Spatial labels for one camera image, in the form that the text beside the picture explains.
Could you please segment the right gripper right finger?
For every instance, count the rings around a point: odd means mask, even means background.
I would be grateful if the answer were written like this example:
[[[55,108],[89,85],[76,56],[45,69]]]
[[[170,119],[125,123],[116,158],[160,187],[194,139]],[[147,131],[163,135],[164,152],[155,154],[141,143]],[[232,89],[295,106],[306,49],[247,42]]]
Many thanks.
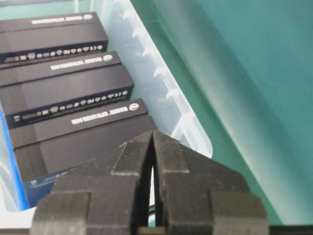
[[[241,173],[154,131],[156,225],[169,235],[267,235],[261,199]]]

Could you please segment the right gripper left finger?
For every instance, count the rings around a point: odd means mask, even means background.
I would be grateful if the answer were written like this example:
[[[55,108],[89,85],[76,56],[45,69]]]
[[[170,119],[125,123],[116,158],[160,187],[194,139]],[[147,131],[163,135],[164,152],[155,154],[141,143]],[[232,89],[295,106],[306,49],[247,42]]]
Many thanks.
[[[153,132],[61,176],[39,201],[33,235],[134,235],[149,220]]]

